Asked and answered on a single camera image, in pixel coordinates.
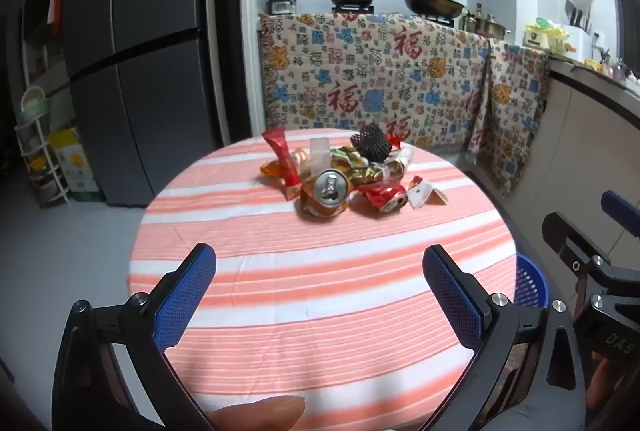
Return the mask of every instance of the striped tablecloth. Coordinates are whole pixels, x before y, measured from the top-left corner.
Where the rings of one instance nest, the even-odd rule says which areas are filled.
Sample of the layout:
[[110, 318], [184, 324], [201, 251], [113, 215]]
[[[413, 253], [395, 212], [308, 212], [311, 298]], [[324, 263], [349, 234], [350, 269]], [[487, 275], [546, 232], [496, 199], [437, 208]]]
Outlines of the striped tablecloth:
[[[290, 150], [350, 132], [287, 132]], [[299, 394], [296, 429], [373, 431], [433, 412], [472, 352], [460, 346], [422, 276], [439, 243], [489, 292], [511, 299], [515, 247], [500, 214], [462, 172], [416, 149], [420, 175], [449, 204], [382, 218], [347, 210], [313, 220], [259, 179], [261, 139], [216, 151], [149, 205], [130, 262], [130, 292], [150, 291], [201, 241], [218, 270], [189, 328], [166, 355], [206, 410]]]

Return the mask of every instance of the finger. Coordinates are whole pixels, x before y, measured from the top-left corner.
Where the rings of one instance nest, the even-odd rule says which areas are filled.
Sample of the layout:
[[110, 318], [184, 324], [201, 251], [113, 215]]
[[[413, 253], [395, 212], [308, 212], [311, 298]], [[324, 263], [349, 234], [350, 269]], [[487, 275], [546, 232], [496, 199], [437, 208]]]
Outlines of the finger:
[[209, 414], [221, 431], [289, 431], [305, 411], [304, 397], [272, 397]]
[[591, 383], [587, 389], [587, 407], [600, 407], [613, 393], [616, 384], [616, 373], [612, 362], [603, 358], [593, 373]]

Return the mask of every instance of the gas burner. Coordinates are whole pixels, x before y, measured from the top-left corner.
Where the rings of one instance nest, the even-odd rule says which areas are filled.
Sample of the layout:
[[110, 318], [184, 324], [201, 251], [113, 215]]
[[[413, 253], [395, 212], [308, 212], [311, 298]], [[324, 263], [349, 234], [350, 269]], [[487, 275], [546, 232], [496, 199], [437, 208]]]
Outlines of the gas burner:
[[342, 5], [334, 6], [331, 12], [340, 14], [373, 14], [373, 6]]
[[451, 28], [455, 28], [456, 26], [456, 21], [454, 19], [445, 19], [444, 17], [437, 16], [423, 16], [423, 18], [427, 21], [433, 21], [434, 23], [437, 23], [439, 25], [448, 26]]

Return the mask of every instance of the cardboard box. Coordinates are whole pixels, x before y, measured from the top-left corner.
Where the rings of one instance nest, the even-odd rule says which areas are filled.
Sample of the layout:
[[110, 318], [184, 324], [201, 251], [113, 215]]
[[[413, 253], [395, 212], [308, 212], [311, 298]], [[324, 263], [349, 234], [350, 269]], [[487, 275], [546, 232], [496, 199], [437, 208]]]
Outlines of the cardboard box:
[[47, 140], [71, 192], [100, 192], [75, 128], [51, 133]]

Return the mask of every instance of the plastic basket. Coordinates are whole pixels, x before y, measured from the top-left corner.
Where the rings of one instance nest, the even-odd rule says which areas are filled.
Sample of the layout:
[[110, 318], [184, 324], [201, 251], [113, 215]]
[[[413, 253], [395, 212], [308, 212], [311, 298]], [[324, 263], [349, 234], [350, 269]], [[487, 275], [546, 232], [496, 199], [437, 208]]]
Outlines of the plastic basket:
[[528, 257], [522, 254], [517, 256], [513, 303], [546, 308], [549, 304], [549, 286], [545, 275]]

